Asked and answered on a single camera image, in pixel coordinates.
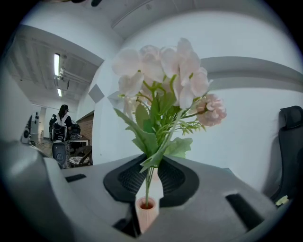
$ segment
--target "ceiling light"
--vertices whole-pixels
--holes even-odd
[[[61,89],[57,88],[59,96],[62,96]]]
[[[56,76],[59,75],[59,61],[60,61],[60,55],[56,53],[55,58],[54,58],[54,62],[53,62]]]

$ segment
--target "gray panel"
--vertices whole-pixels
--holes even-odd
[[[57,162],[15,143],[0,143],[1,178],[23,216],[50,241],[134,241],[102,222],[81,203]]]
[[[89,95],[95,103],[99,102],[104,97],[104,94],[97,84],[95,84],[90,90]]]
[[[202,163],[169,156],[193,169],[199,176],[197,193],[185,205],[161,208],[160,215],[149,230],[140,236],[142,241],[226,241],[244,235],[247,231],[225,199],[226,195],[240,193],[263,217],[276,211],[274,204],[263,194],[236,178],[231,172]],[[83,173],[85,179],[70,186],[83,203],[108,225],[124,218],[128,205],[115,202],[103,186],[109,171],[128,162],[131,157],[76,169],[62,170],[65,176]]]

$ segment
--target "floor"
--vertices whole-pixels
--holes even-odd
[[[48,157],[53,157],[52,155],[52,142],[49,139],[42,138],[39,135],[32,134],[31,141],[36,143],[36,147],[40,149]]]

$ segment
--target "small vase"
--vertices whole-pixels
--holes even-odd
[[[158,216],[156,201],[148,197],[148,208],[146,209],[145,197],[136,202],[136,212],[141,233],[144,233]]]

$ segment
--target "white flower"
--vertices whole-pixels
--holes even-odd
[[[144,81],[143,73],[138,72],[141,65],[139,54],[136,50],[123,49],[114,58],[112,69],[119,79],[119,90],[125,96],[133,97],[141,89]]]
[[[127,116],[133,120],[133,112],[136,111],[138,106],[138,102],[136,101],[137,97],[124,97],[124,108],[123,113],[127,114]]]
[[[161,83],[165,75],[160,60],[160,49],[152,45],[144,46],[139,52],[123,49],[114,58],[112,69],[121,76],[120,93],[130,97],[144,89],[144,80],[149,85],[154,81]]]
[[[185,38],[178,42],[177,49],[161,49],[161,63],[167,77],[177,75],[173,88],[177,103],[181,109],[191,106],[195,97],[207,92],[209,83],[207,71],[200,67],[200,59],[194,52],[191,43]]]
[[[119,79],[119,90],[125,96],[133,97],[141,90],[144,75],[141,72],[136,72],[131,78],[124,75]]]
[[[146,45],[139,50],[139,58],[145,79],[162,83],[165,74],[161,65],[160,49]]]

